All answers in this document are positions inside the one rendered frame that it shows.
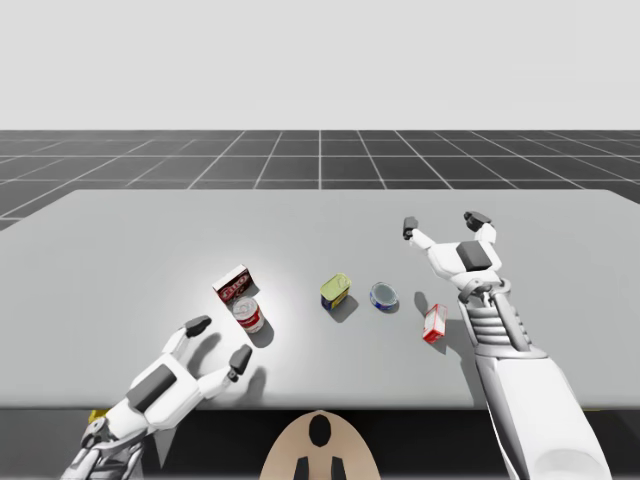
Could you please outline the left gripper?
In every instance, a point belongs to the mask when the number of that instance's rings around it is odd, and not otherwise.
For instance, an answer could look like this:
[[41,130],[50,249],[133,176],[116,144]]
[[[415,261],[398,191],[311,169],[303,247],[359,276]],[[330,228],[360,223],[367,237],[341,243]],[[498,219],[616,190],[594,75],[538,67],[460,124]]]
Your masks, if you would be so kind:
[[239,381],[253,353],[247,344],[231,355],[227,366],[198,380],[178,361],[191,340],[211,322],[209,316],[201,315],[171,334],[162,355],[136,377],[125,397],[106,414],[112,434],[172,429],[200,403],[201,396],[211,400]]

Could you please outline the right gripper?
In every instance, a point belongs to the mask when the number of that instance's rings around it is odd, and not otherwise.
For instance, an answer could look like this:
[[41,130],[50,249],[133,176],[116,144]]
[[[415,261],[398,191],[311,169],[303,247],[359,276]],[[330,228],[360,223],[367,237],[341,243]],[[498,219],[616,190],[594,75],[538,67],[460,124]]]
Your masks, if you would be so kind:
[[437,244],[419,229],[418,220],[413,216],[404,219],[402,235],[412,247],[428,255],[438,277],[451,282],[458,290],[463,290],[471,280],[479,280],[482,285],[500,285],[498,271],[502,262],[492,245],[497,240],[492,220],[476,211],[467,211],[463,217],[467,228],[474,233],[473,241]]

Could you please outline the red and white can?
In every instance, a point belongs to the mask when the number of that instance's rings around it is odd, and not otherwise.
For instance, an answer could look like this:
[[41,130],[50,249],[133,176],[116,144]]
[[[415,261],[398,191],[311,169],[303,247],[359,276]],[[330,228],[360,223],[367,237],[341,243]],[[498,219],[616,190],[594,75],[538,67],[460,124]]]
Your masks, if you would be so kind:
[[264,318],[258,302],[253,297],[239,297],[232,306],[232,315],[248,334],[258,332]]

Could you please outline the blue flat can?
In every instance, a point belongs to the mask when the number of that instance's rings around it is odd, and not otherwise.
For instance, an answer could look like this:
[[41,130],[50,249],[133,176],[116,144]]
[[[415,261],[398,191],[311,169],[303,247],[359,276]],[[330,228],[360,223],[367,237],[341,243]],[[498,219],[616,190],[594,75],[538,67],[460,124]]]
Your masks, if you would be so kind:
[[385,282],[375,283],[369,293],[372,305],[380,311],[391,311],[398,305],[395,289]]

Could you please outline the green and blue rectangular can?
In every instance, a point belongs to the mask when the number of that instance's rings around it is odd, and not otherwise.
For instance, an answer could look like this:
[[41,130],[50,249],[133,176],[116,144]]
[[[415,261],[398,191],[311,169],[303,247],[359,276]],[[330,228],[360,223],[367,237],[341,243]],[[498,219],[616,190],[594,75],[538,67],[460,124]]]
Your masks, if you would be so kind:
[[320,288],[321,304],[327,311],[333,310],[349,294],[351,280],[344,273],[336,273]]

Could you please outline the red and brown carton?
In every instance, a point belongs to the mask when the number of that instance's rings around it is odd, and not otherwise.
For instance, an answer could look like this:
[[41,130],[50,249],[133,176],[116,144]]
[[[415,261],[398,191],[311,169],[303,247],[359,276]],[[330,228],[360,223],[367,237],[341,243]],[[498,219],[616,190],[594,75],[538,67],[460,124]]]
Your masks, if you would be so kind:
[[218,298],[224,303],[233,302],[253,284],[249,269],[240,264],[212,284]]

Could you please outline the red and white carton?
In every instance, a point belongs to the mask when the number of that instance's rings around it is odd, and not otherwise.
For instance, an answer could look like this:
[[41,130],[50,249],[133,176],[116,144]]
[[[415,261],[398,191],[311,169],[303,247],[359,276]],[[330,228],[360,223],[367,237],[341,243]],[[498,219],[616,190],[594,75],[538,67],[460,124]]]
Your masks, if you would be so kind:
[[445,335],[448,309],[442,304],[435,304],[425,315],[423,340],[433,344]]

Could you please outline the tan robot part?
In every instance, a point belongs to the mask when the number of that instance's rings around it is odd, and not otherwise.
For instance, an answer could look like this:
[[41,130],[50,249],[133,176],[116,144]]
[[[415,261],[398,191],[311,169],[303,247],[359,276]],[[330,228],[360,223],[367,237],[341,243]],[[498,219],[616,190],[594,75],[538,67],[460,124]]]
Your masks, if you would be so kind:
[[292,421],[272,445],[259,480],[381,480],[358,430],[328,411]]

